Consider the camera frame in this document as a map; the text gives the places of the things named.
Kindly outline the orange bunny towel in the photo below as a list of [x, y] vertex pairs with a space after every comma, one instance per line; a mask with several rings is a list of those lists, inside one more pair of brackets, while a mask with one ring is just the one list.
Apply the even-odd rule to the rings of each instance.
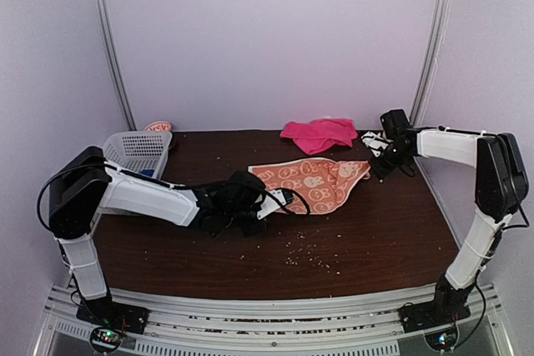
[[285, 163], [253, 165], [248, 171], [263, 181], [268, 190], [295, 190], [296, 199], [289, 210], [313, 215], [333, 213], [348, 200], [352, 189], [370, 177], [370, 165], [364, 161], [334, 161], [328, 158], [303, 158]]

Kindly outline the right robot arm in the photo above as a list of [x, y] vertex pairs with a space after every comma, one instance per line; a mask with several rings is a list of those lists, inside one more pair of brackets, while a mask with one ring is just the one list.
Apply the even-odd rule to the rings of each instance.
[[463, 312], [478, 276], [491, 261], [506, 231], [527, 228], [513, 223], [523, 214], [529, 179], [513, 133], [415, 127], [402, 109], [380, 116], [386, 144], [370, 159], [370, 170], [384, 181], [396, 170], [408, 172], [417, 158], [436, 159], [471, 168], [472, 223], [458, 254], [438, 278], [425, 306], [433, 323], [443, 324]]

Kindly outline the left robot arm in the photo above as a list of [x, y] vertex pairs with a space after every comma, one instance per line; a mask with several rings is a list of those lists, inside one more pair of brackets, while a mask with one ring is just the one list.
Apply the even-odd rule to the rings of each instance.
[[238, 224], [252, 235], [264, 228], [276, 203], [248, 172], [204, 185], [169, 183], [108, 161], [101, 148], [91, 146], [46, 181], [36, 209], [39, 222], [64, 251], [88, 313], [111, 326], [120, 309], [111, 300], [93, 243], [95, 218], [149, 217], [207, 233]]

